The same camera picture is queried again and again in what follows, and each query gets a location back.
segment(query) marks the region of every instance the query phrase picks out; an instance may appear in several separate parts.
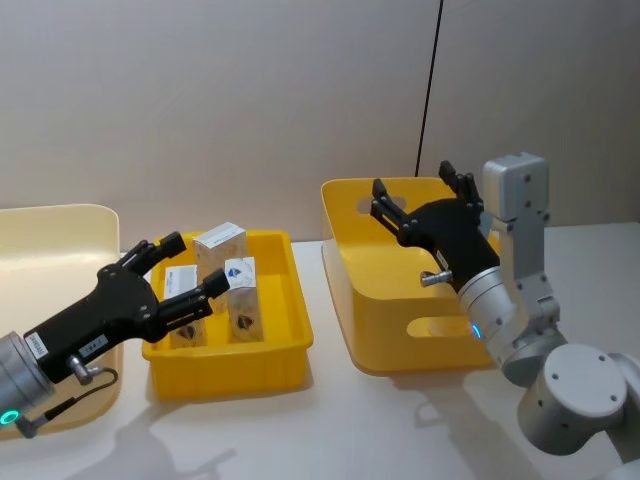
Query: white table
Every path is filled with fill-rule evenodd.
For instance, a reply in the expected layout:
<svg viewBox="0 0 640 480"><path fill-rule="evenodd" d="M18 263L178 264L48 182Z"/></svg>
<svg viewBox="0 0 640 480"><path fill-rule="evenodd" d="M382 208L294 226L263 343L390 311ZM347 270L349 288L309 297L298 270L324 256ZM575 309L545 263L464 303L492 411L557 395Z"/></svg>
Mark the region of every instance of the white table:
<svg viewBox="0 0 640 480"><path fill-rule="evenodd" d="M640 357L640 225L547 231L547 273L572 341ZM353 366L320 242L294 251L315 333L313 386L262 398L154 402L140 343L99 420L0 444L10 479L588 479L619 464L604 434L552 457L519 432L522 391L493 371L372 377Z"/></svg>

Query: cable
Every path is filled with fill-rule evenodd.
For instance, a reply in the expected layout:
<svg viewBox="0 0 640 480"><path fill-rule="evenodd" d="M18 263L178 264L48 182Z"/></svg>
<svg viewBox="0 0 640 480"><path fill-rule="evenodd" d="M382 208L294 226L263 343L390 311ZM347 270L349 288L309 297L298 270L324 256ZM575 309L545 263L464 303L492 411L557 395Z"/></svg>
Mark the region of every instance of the cable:
<svg viewBox="0 0 640 480"><path fill-rule="evenodd" d="M113 378L109 380L107 383L98 385L97 387L94 387L91 390L88 390L84 392L82 395L76 397L76 403L82 400L83 398L87 398L89 395L93 395L94 393L99 392L100 390L104 390L105 388L109 388L110 386L115 385L115 383L120 378L120 376L118 375L118 372L116 372L113 368L110 368L110 367L101 367L101 368L104 370L104 373L110 373L113 376Z"/></svg>
<svg viewBox="0 0 640 480"><path fill-rule="evenodd" d="M115 371L113 368L110 368L110 367L101 367L101 368L103 370L102 373L110 373L113 376L113 378L109 380L107 383L103 383L102 385L98 385L97 387L94 387L91 390L87 390L82 395L79 395L77 397L67 398L64 402L61 402L55 407L50 408L49 410L44 412L42 416L46 418L48 422L50 422L51 420L56 418L58 415L67 411L72 406L74 406L80 400L83 400L87 398L89 395L93 395L94 393L99 392L100 390L104 390L105 388L109 388L110 386L114 385L118 381L118 378L120 378L118 375L118 372Z"/></svg>
<svg viewBox="0 0 640 480"><path fill-rule="evenodd" d="M436 34L433 40L433 52L431 52L431 67L429 67L429 81L427 82L427 95L424 99L424 112L422 113L422 128L420 129L420 142L418 143L418 158L416 160L416 172L414 177L420 173L420 160L422 159L422 142L424 141L424 128L427 124L427 110L429 109L429 97L431 96L431 81L433 80L433 67L436 63L436 50L438 49L438 37L440 36L440 22L442 20L442 6L444 0L440 0L438 6L438 20L436 21Z"/></svg>

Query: beige wall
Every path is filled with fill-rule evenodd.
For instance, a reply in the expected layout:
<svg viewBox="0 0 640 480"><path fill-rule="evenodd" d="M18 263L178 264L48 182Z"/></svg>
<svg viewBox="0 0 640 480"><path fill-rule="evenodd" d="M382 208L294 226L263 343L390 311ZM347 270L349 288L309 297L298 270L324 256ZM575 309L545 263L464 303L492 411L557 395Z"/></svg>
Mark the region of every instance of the beige wall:
<svg viewBox="0 0 640 480"><path fill-rule="evenodd" d="M421 174L525 150L556 223L640 220L640 2L445 5Z"/></svg>
<svg viewBox="0 0 640 480"><path fill-rule="evenodd" d="M319 238L320 186L411 175L433 0L0 9L0 206L95 202L123 246L232 220Z"/></svg>
<svg viewBox="0 0 640 480"><path fill-rule="evenodd" d="M639 218L640 4L445 5L421 173L527 150L556 221ZM413 173L436 11L4 2L0 207L108 205L124 246L225 220L319 238L323 181Z"/></svg>

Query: green indicator light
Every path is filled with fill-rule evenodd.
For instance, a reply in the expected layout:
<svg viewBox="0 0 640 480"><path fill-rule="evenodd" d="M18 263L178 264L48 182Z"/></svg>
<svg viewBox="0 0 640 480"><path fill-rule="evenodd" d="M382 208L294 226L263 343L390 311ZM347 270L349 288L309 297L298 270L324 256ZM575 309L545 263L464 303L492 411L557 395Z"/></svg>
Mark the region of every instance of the green indicator light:
<svg viewBox="0 0 640 480"><path fill-rule="evenodd" d="M20 418L20 412L17 410L7 410L0 416L0 425L11 425Z"/></svg>

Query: small cardboard box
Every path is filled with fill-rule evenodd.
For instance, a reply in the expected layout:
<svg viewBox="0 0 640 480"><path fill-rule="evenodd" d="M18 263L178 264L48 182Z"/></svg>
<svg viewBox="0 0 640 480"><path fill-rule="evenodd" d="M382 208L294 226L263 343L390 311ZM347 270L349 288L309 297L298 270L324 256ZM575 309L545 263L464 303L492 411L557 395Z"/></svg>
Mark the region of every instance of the small cardboard box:
<svg viewBox="0 0 640 480"><path fill-rule="evenodd" d="M224 262L224 271L229 281L229 291L224 296L227 299L233 340L263 341L255 259L231 258Z"/></svg>
<svg viewBox="0 0 640 480"><path fill-rule="evenodd" d="M204 278L219 268L224 268L224 262L230 258L247 256L247 232L233 223L223 223L193 239L196 253L197 281L202 283ZM212 300L214 313L226 310L226 295Z"/></svg>
<svg viewBox="0 0 640 480"><path fill-rule="evenodd" d="M164 299L167 300L196 288L197 271L196 265L167 267L164 277ZM201 347L206 344L206 339L204 318L169 333L171 348Z"/></svg>

